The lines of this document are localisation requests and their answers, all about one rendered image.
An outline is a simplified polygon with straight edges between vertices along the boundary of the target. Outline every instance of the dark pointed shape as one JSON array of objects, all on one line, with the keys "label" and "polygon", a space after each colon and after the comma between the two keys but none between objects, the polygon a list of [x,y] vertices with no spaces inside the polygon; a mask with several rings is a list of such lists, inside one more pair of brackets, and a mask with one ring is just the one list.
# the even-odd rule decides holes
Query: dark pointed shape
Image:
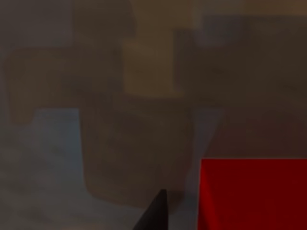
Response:
[{"label": "dark pointed shape", "polygon": [[168,230],[167,191],[162,189],[153,199],[133,230]]}]

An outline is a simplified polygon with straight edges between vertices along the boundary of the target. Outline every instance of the red block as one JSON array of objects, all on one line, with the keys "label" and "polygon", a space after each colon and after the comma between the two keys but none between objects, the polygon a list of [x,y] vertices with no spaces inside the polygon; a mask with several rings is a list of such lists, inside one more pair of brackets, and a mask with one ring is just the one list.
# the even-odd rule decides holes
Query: red block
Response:
[{"label": "red block", "polygon": [[307,160],[202,160],[198,230],[307,230]]}]

